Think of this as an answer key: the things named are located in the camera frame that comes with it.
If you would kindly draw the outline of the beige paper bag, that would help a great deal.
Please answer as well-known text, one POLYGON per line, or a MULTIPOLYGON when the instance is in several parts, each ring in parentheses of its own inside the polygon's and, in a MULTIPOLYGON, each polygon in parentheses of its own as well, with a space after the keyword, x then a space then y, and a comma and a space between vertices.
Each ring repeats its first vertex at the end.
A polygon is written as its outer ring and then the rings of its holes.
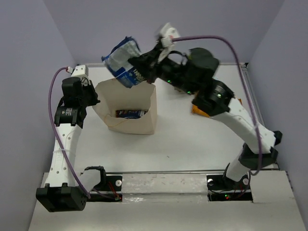
POLYGON ((147 82, 132 88, 110 79, 97 84, 95 91, 100 103, 95 113, 109 130, 127 134, 154 134, 157 123, 156 86, 147 82), (141 111, 140 118, 123 118, 119 111, 141 111))

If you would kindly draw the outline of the blue snack packet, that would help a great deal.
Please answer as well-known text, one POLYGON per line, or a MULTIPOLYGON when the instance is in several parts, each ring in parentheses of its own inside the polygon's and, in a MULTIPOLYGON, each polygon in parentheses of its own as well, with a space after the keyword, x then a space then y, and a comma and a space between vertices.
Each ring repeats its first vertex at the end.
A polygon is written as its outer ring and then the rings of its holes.
POLYGON ((125 37, 107 56, 101 60, 113 77, 126 88, 132 88, 145 81, 141 73, 128 62, 130 58, 138 58, 141 55, 138 43, 133 37, 125 37))

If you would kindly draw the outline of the dark navy snack packet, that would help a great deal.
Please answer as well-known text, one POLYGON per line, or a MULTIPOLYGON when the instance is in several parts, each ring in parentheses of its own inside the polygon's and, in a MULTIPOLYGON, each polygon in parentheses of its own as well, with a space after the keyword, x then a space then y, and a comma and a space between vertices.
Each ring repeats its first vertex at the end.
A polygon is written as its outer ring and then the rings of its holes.
POLYGON ((116 110, 115 116, 116 118, 139 119, 147 113, 148 110, 122 109, 122 110, 116 110))

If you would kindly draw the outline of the orange snack packet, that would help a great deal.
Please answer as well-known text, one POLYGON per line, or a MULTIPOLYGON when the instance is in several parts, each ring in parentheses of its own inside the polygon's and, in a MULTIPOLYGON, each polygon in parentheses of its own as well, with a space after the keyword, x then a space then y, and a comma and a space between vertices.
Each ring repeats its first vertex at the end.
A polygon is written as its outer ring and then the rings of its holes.
POLYGON ((216 98, 201 99, 195 98, 192 101, 192 113, 205 117, 214 117, 224 113, 230 113, 232 107, 242 107, 241 99, 237 98, 216 98))

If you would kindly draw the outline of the brown snack packet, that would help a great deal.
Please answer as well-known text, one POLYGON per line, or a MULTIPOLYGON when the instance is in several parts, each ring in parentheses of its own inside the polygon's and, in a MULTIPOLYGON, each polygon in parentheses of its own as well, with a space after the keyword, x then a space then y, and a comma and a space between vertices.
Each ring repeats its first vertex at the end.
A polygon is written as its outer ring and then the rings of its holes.
POLYGON ((174 88, 174 90, 176 90, 178 93, 181 93, 181 94, 186 94, 187 92, 184 91, 184 90, 181 90, 180 88, 174 88))

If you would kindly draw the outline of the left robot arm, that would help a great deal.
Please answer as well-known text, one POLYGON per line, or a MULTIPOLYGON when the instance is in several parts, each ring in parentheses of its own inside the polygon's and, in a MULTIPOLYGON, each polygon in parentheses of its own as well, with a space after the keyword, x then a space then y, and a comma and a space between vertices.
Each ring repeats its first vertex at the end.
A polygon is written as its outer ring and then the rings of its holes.
POLYGON ((55 145, 51 167, 45 184, 37 188, 36 198, 49 212, 82 211, 92 189, 101 190, 107 184, 104 167, 86 167, 91 175, 86 186, 74 171, 79 136, 87 116, 86 108, 100 102, 92 81, 87 77, 69 77, 62 81, 63 96, 51 125, 55 145))

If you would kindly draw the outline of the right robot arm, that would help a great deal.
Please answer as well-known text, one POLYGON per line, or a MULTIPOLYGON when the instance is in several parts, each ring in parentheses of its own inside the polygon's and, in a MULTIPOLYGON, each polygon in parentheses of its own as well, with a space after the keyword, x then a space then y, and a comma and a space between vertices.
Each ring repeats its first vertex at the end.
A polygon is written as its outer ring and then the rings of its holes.
POLYGON ((219 60, 204 48, 190 49, 188 55, 181 56, 186 63, 178 64, 164 58, 159 60, 160 49, 129 58, 128 62, 149 83, 157 78, 175 88, 194 95, 192 104, 230 128, 243 141, 241 153, 227 165, 221 177, 225 188, 234 188, 250 171, 267 167, 277 160, 282 133, 271 131, 253 119, 234 92, 223 82, 213 78, 219 60))

